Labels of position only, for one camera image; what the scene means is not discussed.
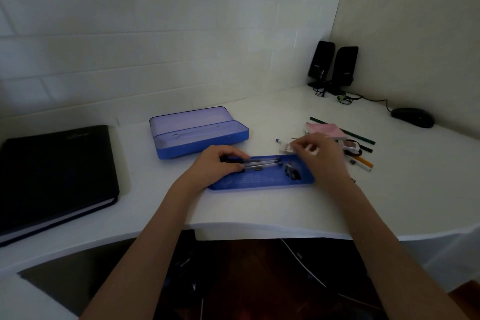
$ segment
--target forearm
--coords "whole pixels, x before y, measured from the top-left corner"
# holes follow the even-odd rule
[[[81,320],[153,318],[173,251],[195,196],[195,191],[188,187],[172,185]]]
[[[404,250],[357,185],[328,190],[391,320],[465,319],[443,289]]]

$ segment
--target white brick wall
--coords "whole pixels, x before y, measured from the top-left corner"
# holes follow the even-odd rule
[[[135,123],[301,85],[338,3],[0,0],[0,124]]]

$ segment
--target left hand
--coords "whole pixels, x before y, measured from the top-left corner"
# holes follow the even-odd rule
[[[220,157],[239,157],[245,160],[250,156],[231,146],[210,146],[195,160],[193,165],[178,179],[183,185],[199,192],[216,183],[221,178],[234,172],[242,171],[245,166],[241,163],[220,162]]]

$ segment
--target hand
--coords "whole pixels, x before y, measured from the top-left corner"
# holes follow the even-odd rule
[[[319,148],[316,155],[305,149],[309,145],[312,145],[312,152]],[[320,133],[305,135],[290,143],[290,147],[306,163],[322,188],[328,190],[335,185],[351,182],[343,149],[329,136]]]
[[[195,160],[193,165],[179,178],[185,185],[199,192],[221,178],[234,172],[242,171],[245,166],[240,163],[220,162],[220,157],[239,157],[245,160],[250,156],[231,146],[210,146]]]

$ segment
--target green pencil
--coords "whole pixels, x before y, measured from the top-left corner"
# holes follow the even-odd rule
[[[313,117],[310,117],[310,120],[312,120],[314,122],[317,122],[317,123],[320,123],[320,124],[328,124],[327,122],[322,122],[321,120],[315,119]],[[342,128],[340,128],[340,130],[342,132],[344,132],[345,134],[348,134],[349,136],[355,137],[358,140],[361,140],[361,141],[364,141],[364,142],[367,142],[367,143],[370,143],[370,144],[375,144],[376,143],[373,140],[364,138],[363,136],[360,136],[360,135],[356,135],[355,133],[349,132],[348,130],[345,130],[345,129],[342,129]]]

